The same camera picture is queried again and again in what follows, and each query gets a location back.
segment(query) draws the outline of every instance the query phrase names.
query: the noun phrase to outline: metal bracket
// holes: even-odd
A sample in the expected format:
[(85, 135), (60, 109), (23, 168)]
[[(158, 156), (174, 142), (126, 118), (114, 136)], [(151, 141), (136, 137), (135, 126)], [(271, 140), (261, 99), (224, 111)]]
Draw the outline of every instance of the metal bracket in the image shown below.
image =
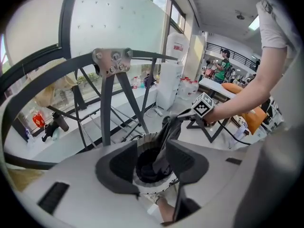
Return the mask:
[(125, 49), (96, 48), (92, 52), (93, 61), (99, 66), (99, 75), (110, 77), (118, 73), (126, 73), (131, 66), (133, 51)]

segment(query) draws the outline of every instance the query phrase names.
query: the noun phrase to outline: white container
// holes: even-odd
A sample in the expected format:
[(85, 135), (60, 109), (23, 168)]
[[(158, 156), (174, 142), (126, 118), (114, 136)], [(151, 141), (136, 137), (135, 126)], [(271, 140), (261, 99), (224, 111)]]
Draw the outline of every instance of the white container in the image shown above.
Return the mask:
[(198, 91), (198, 89), (199, 89), (199, 83), (197, 82), (197, 80), (195, 80), (192, 83), (192, 86), (193, 86), (193, 94), (195, 94)]
[(188, 51), (189, 43), (184, 34), (173, 32), (168, 36), (166, 55), (175, 57), (178, 61), (181, 61)]
[(183, 90), (181, 92), (180, 98), (183, 100), (188, 100), (189, 96), (192, 94), (193, 88), (190, 80), (184, 80)]
[(165, 62), (161, 64), (160, 81), (157, 85), (157, 104), (164, 110), (172, 106), (179, 88), (183, 65)]

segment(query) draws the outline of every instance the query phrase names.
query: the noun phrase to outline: red object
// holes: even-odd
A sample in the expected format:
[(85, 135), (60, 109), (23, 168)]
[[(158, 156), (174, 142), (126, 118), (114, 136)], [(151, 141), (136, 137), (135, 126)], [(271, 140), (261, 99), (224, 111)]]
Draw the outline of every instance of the red object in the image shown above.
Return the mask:
[(37, 125), (37, 127), (44, 127), (45, 122), (42, 118), (42, 116), (39, 113), (36, 113), (33, 115), (33, 121)]

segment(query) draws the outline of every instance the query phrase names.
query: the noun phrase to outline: white water tank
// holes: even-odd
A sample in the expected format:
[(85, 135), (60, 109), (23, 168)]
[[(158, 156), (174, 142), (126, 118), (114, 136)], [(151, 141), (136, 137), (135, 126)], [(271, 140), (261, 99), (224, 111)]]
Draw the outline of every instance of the white water tank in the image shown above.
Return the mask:
[(183, 59), (189, 49), (189, 42), (184, 34), (173, 32), (168, 36), (166, 55), (175, 57), (178, 62)]

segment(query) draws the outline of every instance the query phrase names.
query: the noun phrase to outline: white panel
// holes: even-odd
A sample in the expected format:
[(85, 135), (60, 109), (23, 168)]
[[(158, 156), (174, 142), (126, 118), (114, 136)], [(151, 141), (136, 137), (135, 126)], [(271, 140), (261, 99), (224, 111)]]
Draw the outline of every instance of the white panel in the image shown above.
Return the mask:
[(12, 65), (58, 43), (62, 3), (63, 0), (28, 0), (18, 8), (5, 31)]
[(191, 80), (194, 80), (196, 78), (196, 74), (201, 63), (204, 45), (205, 37), (203, 35), (191, 36), (187, 62), (183, 72), (184, 77), (186, 76)]
[(150, 0), (76, 0), (71, 55), (94, 48), (161, 52), (165, 13)]

